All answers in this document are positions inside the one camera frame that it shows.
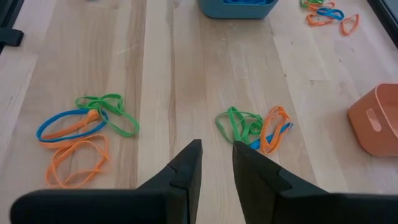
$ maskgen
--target blue rubber band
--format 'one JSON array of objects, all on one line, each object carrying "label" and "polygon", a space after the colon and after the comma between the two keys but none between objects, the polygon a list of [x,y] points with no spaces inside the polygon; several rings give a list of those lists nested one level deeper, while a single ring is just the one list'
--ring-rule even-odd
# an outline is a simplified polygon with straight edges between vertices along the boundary
[{"label": "blue rubber band", "polygon": [[326,7],[319,8],[317,10],[317,14],[320,16],[331,17],[331,18],[337,19],[339,21],[342,21],[345,17],[343,11],[341,11],[339,9],[329,9]]},{"label": "blue rubber band", "polygon": [[[52,123],[54,123],[54,121],[56,121],[64,116],[87,114],[88,112],[89,112],[88,109],[78,109],[78,110],[65,111],[65,112],[62,112],[62,113],[59,113],[59,114],[53,116],[52,118],[44,121],[44,123],[37,129],[37,131],[36,131],[37,139],[42,142],[58,142],[58,141],[63,141],[63,140],[67,140],[67,139],[75,139],[75,138],[87,136],[89,134],[93,134],[105,126],[106,122],[103,121],[102,123],[97,125],[97,127],[93,128],[92,130],[89,130],[85,133],[80,133],[80,134],[76,134],[76,135],[72,135],[72,136],[65,136],[65,137],[55,138],[55,139],[43,139],[42,138],[44,130],[48,126],[50,126]],[[105,111],[101,111],[101,113],[105,116],[106,119],[108,118],[108,115],[105,113]]]},{"label": "blue rubber band", "polygon": [[[285,132],[285,131],[288,131],[291,127],[293,127],[293,123],[287,123],[287,124],[285,124],[285,125],[283,125],[283,127],[280,129],[280,133],[282,134],[283,132]],[[267,136],[267,141],[268,141],[268,143],[270,143],[271,141],[272,141],[272,138],[274,137],[274,133],[272,133],[272,134],[270,134],[270,135],[268,135]],[[257,139],[257,140],[255,140],[251,145],[250,145],[250,147],[252,148],[252,149],[255,149],[255,150],[257,150],[257,149],[259,149],[260,148],[260,139]]]}]

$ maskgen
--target pile of rubber bands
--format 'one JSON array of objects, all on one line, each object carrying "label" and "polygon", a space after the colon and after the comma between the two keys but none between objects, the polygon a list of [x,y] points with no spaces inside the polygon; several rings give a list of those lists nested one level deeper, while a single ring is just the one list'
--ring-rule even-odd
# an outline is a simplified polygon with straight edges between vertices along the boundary
[{"label": "pile of rubber bands", "polygon": [[[233,130],[233,138],[228,137],[220,119],[227,116]],[[271,121],[281,117],[275,131],[266,136],[267,129]],[[226,112],[220,113],[216,117],[216,125],[222,135],[229,143],[242,141],[250,145],[253,149],[260,149],[266,155],[273,153],[280,145],[282,138],[287,131],[293,127],[290,117],[281,106],[275,106],[270,113],[263,119],[261,115],[239,111],[235,107],[230,107]]]},{"label": "pile of rubber bands", "polygon": [[[105,127],[106,124],[110,125],[117,133],[124,137],[131,137],[139,132],[138,122],[124,110],[123,97],[119,94],[107,94],[102,97],[97,96],[84,96],[75,100],[75,104],[79,109],[65,111],[56,114],[50,119],[46,120],[37,130],[36,137],[39,144],[47,149],[55,150],[52,157],[52,162],[45,172],[45,182],[50,187],[58,187],[63,189],[77,189],[94,178],[96,174],[102,173],[102,166],[109,161],[109,142],[108,138],[103,134],[97,134],[99,130]],[[118,116],[127,118],[134,129],[132,131],[125,131],[112,123],[106,111],[114,113]],[[84,119],[77,123],[61,130],[56,133],[43,135],[43,132],[56,120],[70,115],[86,115]],[[88,124],[93,121],[102,120],[102,122],[95,128],[88,130]],[[75,135],[68,135],[75,131],[82,129],[82,133]],[[97,146],[93,140],[102,139],[104,147]],[[98,153],[101,154],[102,159],[90,170],[81,170],[70,174],[65,180],[61,180],[58,176],[57,169],[60,164],[68,157],[71,156],[80,146],[89,145],[93,146]],[[78,177],[84,177],[83,181],[74,184],[74,180]]]},{"label": "pile of rubber bands", "polygon": [[[335,9],[334,2],[327,2],[325,0],[300,0],[301,7],[310,11],[306,16],[306,20],[310,26],[324,26],[333,24],[335,21],[340,23],[340,32],[344,36],[352,34],[359,26],[359,14],[351,17],[345,17],[343,11]],[[314,17],[324,16],[327,17],[325,21],[314,21]],[[350,30],[346,30],[346,23],[354,22],[354,26]]]}]

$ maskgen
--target blue container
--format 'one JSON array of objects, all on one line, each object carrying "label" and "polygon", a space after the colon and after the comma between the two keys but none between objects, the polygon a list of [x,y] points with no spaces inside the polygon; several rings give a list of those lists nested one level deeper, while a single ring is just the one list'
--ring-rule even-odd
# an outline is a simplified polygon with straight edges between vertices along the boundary
[{"label": "blue container", "polygon": [[278,0],[198,0],[203,13],[215,19],[262,19],[277,2]]}]

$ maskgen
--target wooden table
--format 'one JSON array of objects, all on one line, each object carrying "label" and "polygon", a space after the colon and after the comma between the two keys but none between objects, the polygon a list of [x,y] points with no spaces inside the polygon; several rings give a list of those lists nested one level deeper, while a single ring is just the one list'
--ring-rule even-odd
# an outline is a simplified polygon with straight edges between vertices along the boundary
[{"label": "wooden table", "polygon": [[[209,19],[195,0],[25,1],[14,26],[22,46],[0,56],[0,223],[18,196],[46,188],[53,152],[39,146],[37,127],[75,98],[105,93],[125,97],[141,131],[122,138],[105,128],[112,161],[89,188],[134,189],[200,138],[197,223],[244,223],[215,116],[282,105],[295,126],[272,160],[332,192],[398,194],[398,160],[364,152],[346,115],[377,83],[398,81],[398,51],[365,0],[336,3],[361,15],[350,37],[338,25],[309,27],[290,0],[258,21]],[[81,150],[60,174],[98,158]]]}]

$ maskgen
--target wooden surface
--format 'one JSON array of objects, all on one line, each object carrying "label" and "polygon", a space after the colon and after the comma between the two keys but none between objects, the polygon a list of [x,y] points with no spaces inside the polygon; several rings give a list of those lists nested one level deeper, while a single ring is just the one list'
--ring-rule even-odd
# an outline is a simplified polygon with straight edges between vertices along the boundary
[{"label": "wooden surface", "polygon": [[[309,27],[290,0],[260,21],[209,19],[195,0],[25,1],[14,26],[22,46],[0,56],[0,223],[18,196],[46,188],[53,152],[37,127],[75,98],[105,93],[124,95],[141,131],[126,139],[105,128],[112,163],[89,188],[134,189],[200,138],[197,223],[244,223],[232,148],[214,119],[229,106],[266,115],[282,105],[295,126],[274,161],[331,192],[398,194],[398,160],[365,153],[346,115],[377,83],[398,81],[398,51],[366,0],[336,3],[361,15],[351,37]],[[81,150],[60,173],[97,159]]]}]

